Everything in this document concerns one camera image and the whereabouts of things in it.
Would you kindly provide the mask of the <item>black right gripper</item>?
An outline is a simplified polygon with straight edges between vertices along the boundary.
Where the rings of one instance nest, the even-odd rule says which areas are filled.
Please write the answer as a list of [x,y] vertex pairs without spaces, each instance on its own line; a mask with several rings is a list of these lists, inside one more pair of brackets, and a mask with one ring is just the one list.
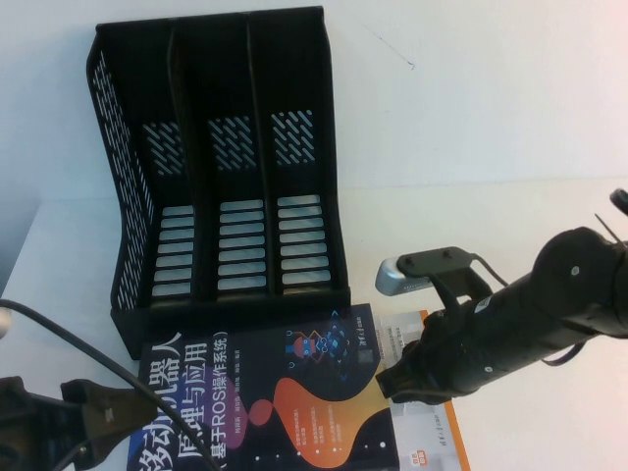
[[486,384],[489,365],[464,325],[438,311],[425,317],[420,339],[407,344],[400,359],[376,380],[393,403],[439,405]]

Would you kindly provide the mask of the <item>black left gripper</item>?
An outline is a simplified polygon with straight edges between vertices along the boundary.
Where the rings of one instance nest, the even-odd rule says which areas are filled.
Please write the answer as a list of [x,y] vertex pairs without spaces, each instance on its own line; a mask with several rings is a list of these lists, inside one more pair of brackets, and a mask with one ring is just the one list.
[[114,448],[145,424],[145,398],[136,390],[114,389],[89,380],[61,385],[62,398],[78,413],[71,420],[73,464],[101,464]]

